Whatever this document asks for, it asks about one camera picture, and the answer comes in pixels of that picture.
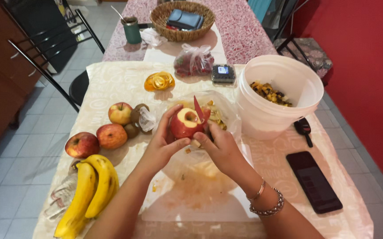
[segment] bracelet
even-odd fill
[[[254,196],[253,198],[248,198],[248,197],[246,197],[247,198],[247,200],[249,200],[249,201],[255,201],[255,200],[257,200],[258,198],[259,198],[259,196],[262,194],[262,192],[264,191],[264,189],[265,189],[265,180],[264,180],[264,178],[262,178],[262,186],[261,186],[261,189],[259,189],[259,192],[257,192],[256,193],[256,196]]]
[[[273,209],[269,209],[269,210],[265,210],[265,211],[259,211],[259,210],[256,210],[251,204],[250,208],[249,208],[250,211],[255,213],[255,214],[258,214],[260,216],[272,216],[272,215],[275,215],[276,213],[278,213],[283,208],[284,198],[283,198],[283,194],[280,193],[280,191],[277,190],[277,188],[274,187],[274,190],[277,192],[277,194],[279,196],[279,203]]]

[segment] banana bunch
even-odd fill
[[[116,170],[106,157],[94,154],[75,167],[78,168],[76,192],[57,224],[54,232],[57,238],[74,239],[91,218],[100,215],[119,189]]]

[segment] silver chain bracelet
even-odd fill
[[[255,209],[252,206],[252,204],[250,204],[250,208],[249,208],[250,211],[255,213],[255,214],[258,214],[260,216],[272,216],[272,215],[275,215],[276,213],[278,213],[283,208],[284,198],[283,198],[283,194],[280,193],[280,191],[277,190],[277,188],[274,187],[274,190],[277,192],[277,194],[279,196],[279,203],[273,209],[269,209],[266,211],[259,211],[259,210]]]

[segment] apple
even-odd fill
[[[100,144],[95,135],[88,132],[77,133],[70,138],[64,146],[66,153],[76,159],[86,159],[88,156],[98,154]]]
[[[100,147],[105,149],[119,148],[125,144],[128,136],[122,125],[107,124],[97,130],[97,138],[100,142]]]
[[[131,123],[132,107],[125,103],[119,102],[109,108],[109,120],[114,124],[127,125]]]
[[[178,110],[171,118],[171,133],[176,139],[190,138],[196,132],[203,132],[210,117],[210,109],[203,109],[203,122],[197,116],[197,112],[190,108]]]

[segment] wicker basket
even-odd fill
[[[192,12],[204,17],[203,25],[200,29],[194,31],[174,31],[166,28],[166,20],[171,15],[173,9],[179,9],[185,12]],[[150,14],[157,32],[166,37],[169,41],[193,41],[203,37],[215,22],[215,14],[206,6],[188,1],[174,1],[163,3],[153,9]]]

